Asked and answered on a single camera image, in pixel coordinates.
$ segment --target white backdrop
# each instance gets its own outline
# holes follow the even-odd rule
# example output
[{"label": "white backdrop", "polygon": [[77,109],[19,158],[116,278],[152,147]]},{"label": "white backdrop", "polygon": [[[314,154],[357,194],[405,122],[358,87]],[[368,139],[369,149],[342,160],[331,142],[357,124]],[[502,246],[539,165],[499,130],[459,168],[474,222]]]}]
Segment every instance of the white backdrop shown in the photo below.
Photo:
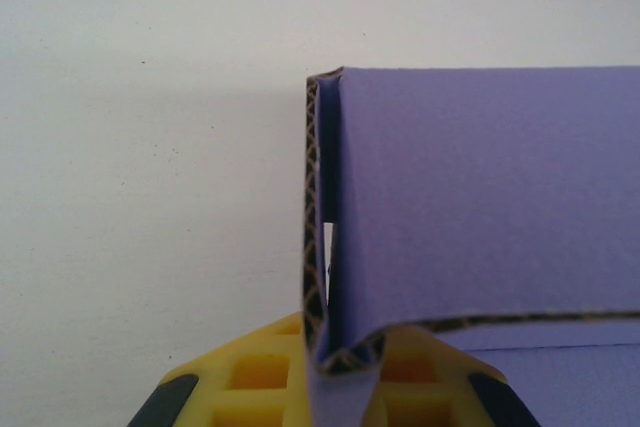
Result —
[{"label": "white backdrop", "polygon": [[298,309],[304,80],[640,63],[640,0],[0,0],[0,425]]}]

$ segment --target corrugated cardboard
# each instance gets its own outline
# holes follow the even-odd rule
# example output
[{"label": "corrugated cardboard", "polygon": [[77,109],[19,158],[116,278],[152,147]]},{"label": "corrugated cardboard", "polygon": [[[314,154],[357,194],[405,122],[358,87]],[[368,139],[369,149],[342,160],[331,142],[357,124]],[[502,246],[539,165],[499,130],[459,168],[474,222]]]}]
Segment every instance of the corrugated cardboard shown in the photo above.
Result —
[{"label": "corrugated cardboard", "polygon": [[364,412],[392,325],[507,325],[448,334],[468,350],[640,344],[640,68],[348,68],[307,93],[318,427]]}]

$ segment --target purple cardboard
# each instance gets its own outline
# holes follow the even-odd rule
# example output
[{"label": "purple cardboard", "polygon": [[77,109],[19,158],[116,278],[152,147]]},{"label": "purple cardboard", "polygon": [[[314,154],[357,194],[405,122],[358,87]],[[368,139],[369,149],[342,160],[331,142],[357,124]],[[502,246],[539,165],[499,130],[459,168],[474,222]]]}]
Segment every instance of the purple cardboard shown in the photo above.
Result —
[{"label": "purple cardboard", "polygon": [[[319,414],[328,383],[364,411],[389,326],[638,317],[640,68],[344,69],[310,88],[304,293],[318,427],[342,415]],[[323,222],[336,224],[328,305],[316,295]],[[564,337],[559,324],[448,335],[472,349],[493,329],[498,351],[633,351],[640,338],[636,321],[572,325]],[[347,375],[327,379],[336,373]]]}]

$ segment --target black rubber pad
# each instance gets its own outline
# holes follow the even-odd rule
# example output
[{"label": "black rubber pad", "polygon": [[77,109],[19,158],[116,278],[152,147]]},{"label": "black rubber pad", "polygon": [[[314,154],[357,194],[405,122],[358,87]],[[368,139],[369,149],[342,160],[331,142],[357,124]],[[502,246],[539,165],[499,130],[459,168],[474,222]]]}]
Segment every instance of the black rubber pad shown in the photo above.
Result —
[{"label": "black rubber pad", "polygon": [[173,427],[197,383],[197,375],[186,374],[159,385],[128,427]]},{"label": "black rubber pad", "polygon": [[496,427],[540,427],[518,395],[504,382],[486,374],[471,374],[469,382]]}]

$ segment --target purple surface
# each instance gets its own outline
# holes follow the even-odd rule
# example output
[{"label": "purple surface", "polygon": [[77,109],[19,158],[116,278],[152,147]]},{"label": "purple surface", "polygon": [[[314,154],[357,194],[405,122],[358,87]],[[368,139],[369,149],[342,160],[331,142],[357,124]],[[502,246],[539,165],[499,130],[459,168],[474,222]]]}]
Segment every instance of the purple surface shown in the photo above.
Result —
[{"label": "purple surface", "polygon": [[341,345],[640,307],[640,68],[346,69],[340,93]]},{"label": "purple surface", "polygon": [[[407,321],[640,308],[640,68],[345,69],[323,88],[339,234],[314,354]],[[543,425],[639,418],[640,322],[445,338],[503,370]],[[316,426],[357,425],[343,419],[377,373],[310,370]]]}]

